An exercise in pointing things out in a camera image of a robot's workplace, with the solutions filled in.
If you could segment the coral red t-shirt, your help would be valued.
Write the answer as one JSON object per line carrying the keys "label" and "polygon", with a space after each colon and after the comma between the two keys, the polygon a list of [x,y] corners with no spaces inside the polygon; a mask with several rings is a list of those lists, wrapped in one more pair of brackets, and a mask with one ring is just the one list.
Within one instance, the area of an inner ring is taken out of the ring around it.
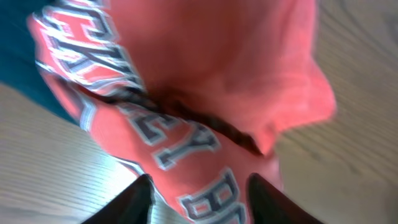
{"label": "coral red t-shirt", "polygon": [[324,121],[315,0],[55,1],[28,20],[81,129],[190,223],[254,223],[248,180],[283,188],[277,138]]}

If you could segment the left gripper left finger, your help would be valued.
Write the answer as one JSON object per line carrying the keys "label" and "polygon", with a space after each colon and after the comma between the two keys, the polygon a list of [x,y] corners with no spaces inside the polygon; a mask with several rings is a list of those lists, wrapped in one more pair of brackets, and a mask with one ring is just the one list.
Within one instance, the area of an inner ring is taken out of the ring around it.
{"label": "left gripper left finger", "polygon": [[154,194],[151,180],[141,175],[82,224],[148,224]]}

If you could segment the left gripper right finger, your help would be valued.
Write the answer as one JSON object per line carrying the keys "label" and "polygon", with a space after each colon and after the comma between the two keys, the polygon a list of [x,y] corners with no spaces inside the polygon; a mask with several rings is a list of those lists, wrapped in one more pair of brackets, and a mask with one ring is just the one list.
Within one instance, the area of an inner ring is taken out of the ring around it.
{"label": "left gripper right finger", "polygon": [[254,224],[323,224],[257,173],[247,181]]}

